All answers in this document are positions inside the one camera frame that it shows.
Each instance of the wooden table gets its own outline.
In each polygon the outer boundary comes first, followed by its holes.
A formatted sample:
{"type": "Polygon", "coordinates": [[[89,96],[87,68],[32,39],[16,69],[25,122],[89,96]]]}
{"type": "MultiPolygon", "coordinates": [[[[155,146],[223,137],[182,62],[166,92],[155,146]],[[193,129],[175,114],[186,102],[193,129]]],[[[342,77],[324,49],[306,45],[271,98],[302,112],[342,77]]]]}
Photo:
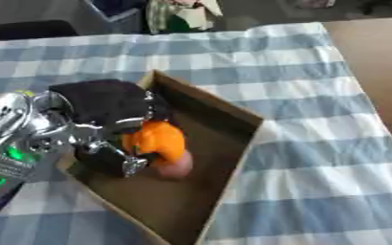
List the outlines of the wooden table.
{"type": "Polygon", "coordinates": [[[392,133],[392,19],[324,23],[392,133]]]}

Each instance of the open cardboard box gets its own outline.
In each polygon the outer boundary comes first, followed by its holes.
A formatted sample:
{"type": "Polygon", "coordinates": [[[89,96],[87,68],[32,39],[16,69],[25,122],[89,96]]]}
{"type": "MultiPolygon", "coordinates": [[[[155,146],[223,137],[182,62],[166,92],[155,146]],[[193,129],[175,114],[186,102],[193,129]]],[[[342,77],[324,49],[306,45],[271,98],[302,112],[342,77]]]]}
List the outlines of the open cardboard box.
{"type": "Polygon", "coordinates": [[[199,244],[262,119],[161,72],[149,73],[139,85],[173,107],[193,155],[190,175],[167,181],[146,169],[112,178],[90,171],[71,154],[58,166],[101,204],[142,228],[153,244],[199,244]]]}

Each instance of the checkered tablecloth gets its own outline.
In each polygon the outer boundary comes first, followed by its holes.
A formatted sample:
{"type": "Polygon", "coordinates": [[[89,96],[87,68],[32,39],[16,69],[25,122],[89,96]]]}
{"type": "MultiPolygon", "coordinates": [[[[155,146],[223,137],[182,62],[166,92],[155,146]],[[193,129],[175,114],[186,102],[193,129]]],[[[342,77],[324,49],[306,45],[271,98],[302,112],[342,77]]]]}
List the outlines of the checkered tablecloth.
{"type": "MultiPolygon", "coordinates": [[[[392,244],[392,137],[321,24],[0,42],[0,94],[154,68],[266,119],[207,244],[392,244]]],[[[0,213],[1,245],[145,242],[53,163],[0,213]]]]}

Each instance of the blue and white checkered tablecloth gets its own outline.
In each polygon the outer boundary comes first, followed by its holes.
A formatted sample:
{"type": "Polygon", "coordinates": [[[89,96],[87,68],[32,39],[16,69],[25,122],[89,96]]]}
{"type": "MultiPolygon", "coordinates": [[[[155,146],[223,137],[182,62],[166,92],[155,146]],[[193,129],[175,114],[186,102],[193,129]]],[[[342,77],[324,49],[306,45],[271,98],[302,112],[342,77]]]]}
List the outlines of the blue and white checkered tablecloth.
{"type": "MultiPolygon", "coordinates": [[[[321,24],[0,42],[0,94],[154,68],[266,119],[207,244],[392,244],[392,137],[321,24]]],[[[53,164],[0,213],[1,245],[144,243],[53,164]]]]}

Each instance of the pink ball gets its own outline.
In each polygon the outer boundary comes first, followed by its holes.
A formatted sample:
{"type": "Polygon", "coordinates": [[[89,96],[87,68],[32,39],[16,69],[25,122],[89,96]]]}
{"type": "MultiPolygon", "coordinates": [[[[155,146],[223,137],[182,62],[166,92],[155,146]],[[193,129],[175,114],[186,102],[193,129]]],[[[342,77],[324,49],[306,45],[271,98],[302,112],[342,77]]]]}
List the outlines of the pink ball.
{"type": "Polygon", "coordinates": [[[182,179],[193,169],[191,153],[186,150],[183,157],[173,164],[153,166],[163,178],[182,179]]]}

